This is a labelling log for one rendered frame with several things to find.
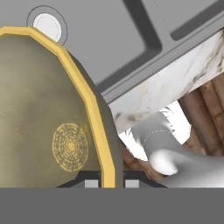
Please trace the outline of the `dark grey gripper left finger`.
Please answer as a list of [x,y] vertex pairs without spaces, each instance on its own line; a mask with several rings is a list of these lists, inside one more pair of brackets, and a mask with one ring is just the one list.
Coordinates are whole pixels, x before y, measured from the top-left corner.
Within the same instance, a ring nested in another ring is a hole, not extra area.
[[60,188],[100,188],[101,172],[100,171],[80,171],[77,177],[59,186]]

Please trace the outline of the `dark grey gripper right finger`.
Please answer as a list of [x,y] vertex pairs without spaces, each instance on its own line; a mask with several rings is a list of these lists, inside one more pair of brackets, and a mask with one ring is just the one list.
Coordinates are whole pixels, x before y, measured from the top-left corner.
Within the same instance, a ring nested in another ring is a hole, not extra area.
[[157,181],[148,179],[143,171],[124,171],[123,186],[125,188],[165,188]]

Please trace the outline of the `olive bowl with yellow rim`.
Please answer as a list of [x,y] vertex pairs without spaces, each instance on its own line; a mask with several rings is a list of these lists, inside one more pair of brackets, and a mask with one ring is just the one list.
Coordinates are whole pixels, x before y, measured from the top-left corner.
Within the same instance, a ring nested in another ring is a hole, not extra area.
[[123,186],[108,104],[63,46],[35,28],[0,28],[0,187],[58,187],[80,175]]

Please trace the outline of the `grey steel sink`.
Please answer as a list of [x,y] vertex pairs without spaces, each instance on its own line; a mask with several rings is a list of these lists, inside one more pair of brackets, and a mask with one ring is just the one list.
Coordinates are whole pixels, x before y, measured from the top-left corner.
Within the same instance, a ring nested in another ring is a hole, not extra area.
[[63,45],[113,102],[224,28],[224,0],[0,0],[0,27],[27,26],[50,5],[66,20]]

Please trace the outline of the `round white sink drain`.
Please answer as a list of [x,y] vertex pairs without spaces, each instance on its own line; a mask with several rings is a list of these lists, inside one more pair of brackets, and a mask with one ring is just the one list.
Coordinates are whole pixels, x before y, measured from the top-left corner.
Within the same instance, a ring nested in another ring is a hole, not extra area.
[[38,29],[60,45],[67,41],[67,23],[61,13],[50,5],[34,7],[28,14],[26,25]]

